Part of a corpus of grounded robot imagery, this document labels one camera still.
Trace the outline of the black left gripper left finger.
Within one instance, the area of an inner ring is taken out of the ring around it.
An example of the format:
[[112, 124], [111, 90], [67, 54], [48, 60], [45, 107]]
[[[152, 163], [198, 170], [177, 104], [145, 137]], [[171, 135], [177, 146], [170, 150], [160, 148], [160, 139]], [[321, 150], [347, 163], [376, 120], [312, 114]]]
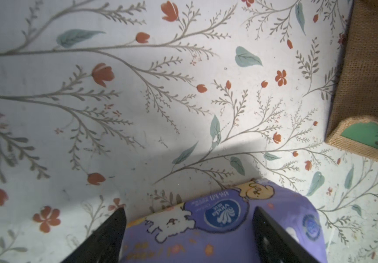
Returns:
[[125, 227], [125, 210], [119, 208], [62, 262], [118, 263]]

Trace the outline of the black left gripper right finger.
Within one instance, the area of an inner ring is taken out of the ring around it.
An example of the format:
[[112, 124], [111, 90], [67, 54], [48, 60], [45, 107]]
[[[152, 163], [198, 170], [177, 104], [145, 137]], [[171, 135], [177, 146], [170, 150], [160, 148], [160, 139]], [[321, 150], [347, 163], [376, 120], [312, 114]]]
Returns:
[[262, 263], [316, 263], [264, 209], [256, 207], [253, 215], [255, 244]]

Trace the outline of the purple toy camera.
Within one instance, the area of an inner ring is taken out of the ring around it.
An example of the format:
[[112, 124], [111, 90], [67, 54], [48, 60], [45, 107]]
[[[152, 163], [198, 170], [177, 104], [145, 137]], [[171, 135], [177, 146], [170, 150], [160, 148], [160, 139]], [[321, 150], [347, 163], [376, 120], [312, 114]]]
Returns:
[[257, 263], [252, 220], [258, 207], [318, 261], [327, 262], [313, 204], [268, 180], [250, 180], [128, 223], [119, 261]]

